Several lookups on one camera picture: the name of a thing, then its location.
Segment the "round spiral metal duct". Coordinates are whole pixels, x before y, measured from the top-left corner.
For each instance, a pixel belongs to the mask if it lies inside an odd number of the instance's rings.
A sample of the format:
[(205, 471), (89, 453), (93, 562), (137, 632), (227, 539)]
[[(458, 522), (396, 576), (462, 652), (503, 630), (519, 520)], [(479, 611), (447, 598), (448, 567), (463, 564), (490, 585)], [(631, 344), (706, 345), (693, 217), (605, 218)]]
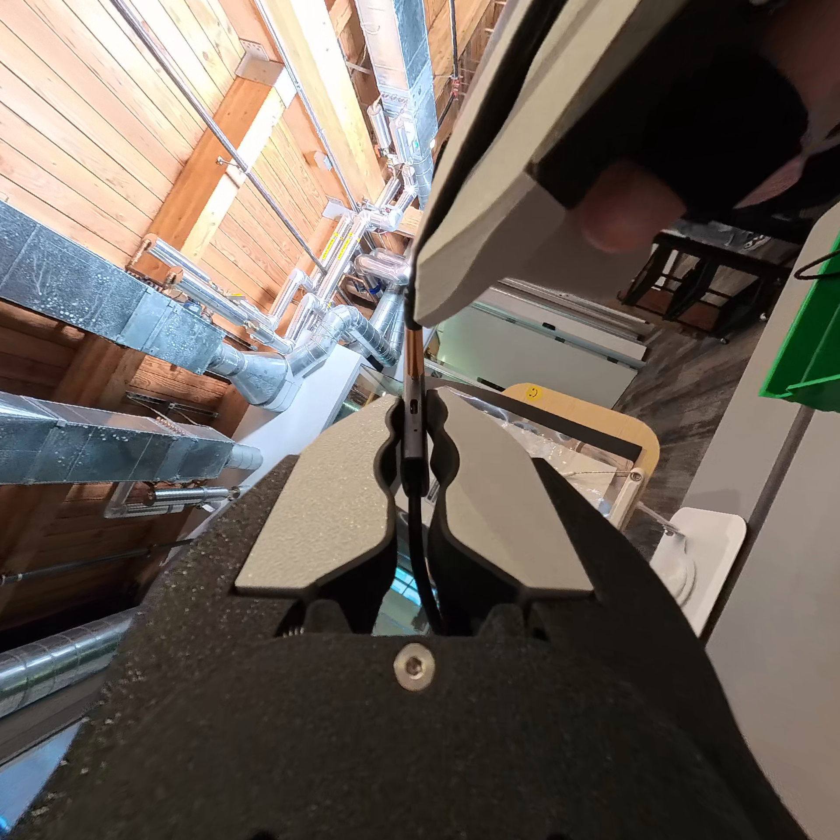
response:
[(1, 717), (102, 672), (137, 614), (120, 612), (3, 652)]

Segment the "black table frame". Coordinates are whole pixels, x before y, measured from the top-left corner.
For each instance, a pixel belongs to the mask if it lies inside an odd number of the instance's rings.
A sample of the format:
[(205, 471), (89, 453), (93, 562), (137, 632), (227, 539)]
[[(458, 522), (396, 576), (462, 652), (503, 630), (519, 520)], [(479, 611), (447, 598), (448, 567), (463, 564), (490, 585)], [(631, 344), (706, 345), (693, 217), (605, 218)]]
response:
[(746, 224), (681, 221), (658, 234), (644, 267), (617, 294), (618, 303), (720, 343), (764, 321), (812, 222), (769, 217)]

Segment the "wide rectangular metal air duct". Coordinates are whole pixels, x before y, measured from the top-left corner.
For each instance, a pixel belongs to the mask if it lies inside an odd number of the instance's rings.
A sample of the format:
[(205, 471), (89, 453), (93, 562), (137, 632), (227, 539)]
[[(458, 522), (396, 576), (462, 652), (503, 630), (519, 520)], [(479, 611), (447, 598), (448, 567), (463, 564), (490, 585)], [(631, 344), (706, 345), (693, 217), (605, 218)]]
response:
[(197, 375), (222, 375), (271, 412), (286, 411), (301, 387), (281, 357), (227, 345), (207, 320), (7, 203), (1, 298)]

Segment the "person's right hand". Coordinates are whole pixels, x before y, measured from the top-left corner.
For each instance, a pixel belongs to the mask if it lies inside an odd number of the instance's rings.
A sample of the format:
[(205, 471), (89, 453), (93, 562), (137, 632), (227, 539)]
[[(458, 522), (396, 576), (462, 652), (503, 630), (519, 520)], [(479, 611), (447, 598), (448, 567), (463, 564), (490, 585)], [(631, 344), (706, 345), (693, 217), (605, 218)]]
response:
[(599, 175), (574, 215), (590, 245), (617, 255), (651, 245), (686, 210), (681, 198), (654, 174), (619, 161)]

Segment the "white stand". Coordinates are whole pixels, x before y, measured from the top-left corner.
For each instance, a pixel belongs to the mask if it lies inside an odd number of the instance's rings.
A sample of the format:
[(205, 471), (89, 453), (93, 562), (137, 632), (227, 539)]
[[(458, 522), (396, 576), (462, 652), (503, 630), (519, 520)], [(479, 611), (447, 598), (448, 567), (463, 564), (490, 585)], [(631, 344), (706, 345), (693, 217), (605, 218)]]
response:
[(683, 507), (667, 520), (639, 509), (662, 529), (650, 567), (702, 635), (747, 536), (747, 524), (729, 513)]

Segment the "metal ceiling conduit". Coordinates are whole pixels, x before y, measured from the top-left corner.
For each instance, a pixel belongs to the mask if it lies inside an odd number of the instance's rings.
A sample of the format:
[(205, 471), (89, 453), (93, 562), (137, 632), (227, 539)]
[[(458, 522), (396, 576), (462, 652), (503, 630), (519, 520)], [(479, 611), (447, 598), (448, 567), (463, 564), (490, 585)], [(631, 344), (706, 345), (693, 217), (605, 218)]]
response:
[(194, 94), (191, 87), (182, 78), (179, 71), (167, 58), (164, 51), (154, 42), (151, 35), (144, 29), (140, 19), (133, 12), (130, 6), (124, 1), (112, 1), (111, 4), (116, 8), (121, 17), (125, 20), (126, 24), (130, 26), (130, 28), (135, 33), (140, 42), (143, 44), (143, 46), (157, 60), (161, 68), (164, 70), (165, 74), (175, 84), (178, 91), (190, 104), (193, 110), (196, 111), (201, 120), (204, 121), (206, 127), (211, 131), (216, 140), (220, 143), (224, 150), (228, 152), (230, 159), (237, 165), (237, 168), (239, 168), (241, 173), (245, 175), (249, 182), (251, 182), (251, 184), (255, 187), (257, 192), (268, 204), (270, 209), (278, 216), (279, 220), (286, 227), (287, 231), (299, 243), (299, 246), (302, 247), (302, 250), (305, 253), (305, 255), (313, 261), (315, 267), (319, 268), (323, 273), (327, 272), (327, 268), (325, 267), (325, 265), (321, 262), (317, 255), (309, 248), (308, 244), (305, 242), (301, 234), (295, 228), (294, 224), (291, 222), (289, 217), (283, 212), (280, 205), (268, 192), (263, 182), (258, 178), (256, 174), (254, 174), (251, 171), (250, 164), (245, 163), (245, 160), (233, 146), (228, 136), (224, 133), (224, 131), (222, 131), (222, 129), (216, 123), (215, 119), (211, 116), (209, 111), (207, 111), (207, 109), (204, 107), (200, 99)]

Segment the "clear plastic sheet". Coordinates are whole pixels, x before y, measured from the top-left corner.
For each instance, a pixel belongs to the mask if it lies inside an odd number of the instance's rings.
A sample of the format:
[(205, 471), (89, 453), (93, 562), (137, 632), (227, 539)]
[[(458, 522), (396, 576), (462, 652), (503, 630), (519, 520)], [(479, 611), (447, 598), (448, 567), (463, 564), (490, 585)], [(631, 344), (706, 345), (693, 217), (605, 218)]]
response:
[(499, 395), (467, 386), (456, 393), (490, 415), (533, 458), (545, 460), (611, 524), (622, 528), (645, 477), (636, 468), (638, 445), (579, 423), (531, 410)]

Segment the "white panel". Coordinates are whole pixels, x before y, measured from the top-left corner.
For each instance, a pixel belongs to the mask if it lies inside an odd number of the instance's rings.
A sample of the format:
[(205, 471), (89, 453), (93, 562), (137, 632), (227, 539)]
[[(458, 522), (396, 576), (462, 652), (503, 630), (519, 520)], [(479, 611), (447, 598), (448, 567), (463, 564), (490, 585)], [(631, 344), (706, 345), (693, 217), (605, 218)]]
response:
[(449, 374), (504, 390), (531, 383), (608, 408), (647, 367), (646, 321), (510, 280), (437, 327)]

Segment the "green plastic bin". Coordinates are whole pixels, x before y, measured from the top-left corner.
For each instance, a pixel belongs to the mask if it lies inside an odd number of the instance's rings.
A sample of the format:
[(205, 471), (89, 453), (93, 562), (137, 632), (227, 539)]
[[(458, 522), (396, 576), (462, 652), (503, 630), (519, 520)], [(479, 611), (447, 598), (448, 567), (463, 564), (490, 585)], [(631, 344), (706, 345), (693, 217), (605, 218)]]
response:
[(839, 412), (839, 240), (793, 279), (809, 284), (760, 390), (817, 412)]

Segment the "silver insulated pipes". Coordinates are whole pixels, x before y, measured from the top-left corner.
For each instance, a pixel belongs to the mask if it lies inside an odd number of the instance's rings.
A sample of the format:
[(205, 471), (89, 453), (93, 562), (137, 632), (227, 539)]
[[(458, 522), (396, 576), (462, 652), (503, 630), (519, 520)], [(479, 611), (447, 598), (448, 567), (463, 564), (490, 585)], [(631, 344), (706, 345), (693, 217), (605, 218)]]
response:
[(159, 236), (147, 237), (147, 252), (170, 268), (178, 291), (226, 321), (243, 328), (263, 346), (288, 354), (302, 331), (316, 318), (323, 318), (333, 304), (342, 278), (351, 271), (362, 239), (369, 232), (394, 233), (406, 210), (418, 195), (414, 167), (402, 164), (387, 182), (375, 203), (365, 203), (353, 213), (331, 201), (324, 216), (338, 220), (322, 252), (319, 266), (311, 273), (294, 269), (268, 312), (259, 310), (246, 297), (221, 290), (192, 261)]

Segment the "insulated rectangular ceiling duct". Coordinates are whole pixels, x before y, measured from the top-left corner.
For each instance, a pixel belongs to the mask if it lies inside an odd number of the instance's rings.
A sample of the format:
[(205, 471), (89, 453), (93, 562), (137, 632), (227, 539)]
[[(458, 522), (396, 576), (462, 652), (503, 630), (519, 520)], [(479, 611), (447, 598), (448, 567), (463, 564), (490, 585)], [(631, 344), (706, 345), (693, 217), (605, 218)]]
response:
[(396, 159), (413, 168), (425, 208), (438, 132), (434, 74), (422, 1), (355, 2)]

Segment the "grey usb hub with cable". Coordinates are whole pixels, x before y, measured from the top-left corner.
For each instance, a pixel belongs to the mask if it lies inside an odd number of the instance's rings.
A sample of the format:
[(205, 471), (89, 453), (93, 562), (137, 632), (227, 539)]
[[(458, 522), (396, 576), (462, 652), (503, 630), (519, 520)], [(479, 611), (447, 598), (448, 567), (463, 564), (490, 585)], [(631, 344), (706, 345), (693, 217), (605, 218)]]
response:
[(424, 546), (423, 501), (429, 490), (424, 380), (406, 378), (403, 404), (401, 481), (407, 499), (407, 545), (416, 588), (431, 631), (446, 634), (427, 570)]

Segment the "tapered rectangular metal air duct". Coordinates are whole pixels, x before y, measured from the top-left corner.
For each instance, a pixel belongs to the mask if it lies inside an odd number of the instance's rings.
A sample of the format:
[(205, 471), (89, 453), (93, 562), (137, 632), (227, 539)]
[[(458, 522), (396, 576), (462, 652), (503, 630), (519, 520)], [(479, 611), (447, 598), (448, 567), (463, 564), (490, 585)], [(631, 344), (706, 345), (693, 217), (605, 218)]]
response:
[(1, 394), (3, 486), (210, 480), (263, 462), (210, 427)]

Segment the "spiral metal duct elbow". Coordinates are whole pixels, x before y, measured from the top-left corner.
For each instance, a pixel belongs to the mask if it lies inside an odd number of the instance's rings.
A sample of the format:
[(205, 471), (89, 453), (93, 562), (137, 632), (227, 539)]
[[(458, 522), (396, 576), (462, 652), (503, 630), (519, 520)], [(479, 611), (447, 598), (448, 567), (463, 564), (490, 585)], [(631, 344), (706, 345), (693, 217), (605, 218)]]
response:
[(347, 305), (331, 308), (309, 332), (301, 347), (287, 357), (290, 377), (299, 382), (315, 372), (342, 341), (356, 343), (365, 358), (373, 358), (382, 368), (392, 368), (400, 360), (405, 330), (405, 290), (392, 286), (385, 290), (372, 319)]

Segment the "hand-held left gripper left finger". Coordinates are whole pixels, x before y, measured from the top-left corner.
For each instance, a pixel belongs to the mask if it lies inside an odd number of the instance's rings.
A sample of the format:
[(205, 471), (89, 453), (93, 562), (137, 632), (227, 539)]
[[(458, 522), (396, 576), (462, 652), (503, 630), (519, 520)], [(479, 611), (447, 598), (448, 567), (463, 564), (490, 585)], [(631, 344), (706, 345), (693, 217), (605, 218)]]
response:
[(396, 572), (398, 427), (385, 395), (301, 452), (238, 573), (238, 593), (296, 599), (360, 590), (382, 599)]

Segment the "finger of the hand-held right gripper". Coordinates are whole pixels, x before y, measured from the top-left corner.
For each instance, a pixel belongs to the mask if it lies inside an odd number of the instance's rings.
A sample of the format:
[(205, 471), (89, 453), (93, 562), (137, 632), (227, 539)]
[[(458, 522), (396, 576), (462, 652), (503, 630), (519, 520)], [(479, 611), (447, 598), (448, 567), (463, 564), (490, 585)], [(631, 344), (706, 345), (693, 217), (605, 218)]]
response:
[(657, 33), (656, 2), (508, 2), (444, 153), (413, 248), (406, 320), (432, 327), (504, 279), (601, 301), (651, 245), (588, 244), (537, 164)]

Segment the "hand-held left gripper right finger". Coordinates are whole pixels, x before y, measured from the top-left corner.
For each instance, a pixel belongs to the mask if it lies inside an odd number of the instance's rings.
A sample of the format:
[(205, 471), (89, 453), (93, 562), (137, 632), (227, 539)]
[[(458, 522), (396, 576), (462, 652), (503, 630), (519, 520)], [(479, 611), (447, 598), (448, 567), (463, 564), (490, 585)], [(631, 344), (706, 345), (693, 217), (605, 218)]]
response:
[(532, 457), (457, 391), (429, 393), (437, 530), (518, 601), (586, 597), (594, 585)]

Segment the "metal duct actuator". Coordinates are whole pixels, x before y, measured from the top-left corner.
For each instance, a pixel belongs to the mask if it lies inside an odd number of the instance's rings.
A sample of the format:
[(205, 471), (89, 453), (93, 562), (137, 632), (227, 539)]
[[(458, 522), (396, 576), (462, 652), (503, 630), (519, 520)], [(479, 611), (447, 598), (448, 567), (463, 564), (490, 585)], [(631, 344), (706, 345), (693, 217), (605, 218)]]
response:
[(137, 482), (124, 481), (118, 483), (108, 503), (102, 511), (102, 516), (108, 520), (129, 518), (151, 518), (157, 516), (180, 513), (186, 509), (202, 508), (215, 512), (223, 504), (235, 501), (241, 496), (242, 489), (235, 487), (196, 486), (180, 488), (157, 489), (144, 485), (147, 490), (141, 501), (130, 501), (130, 496)]

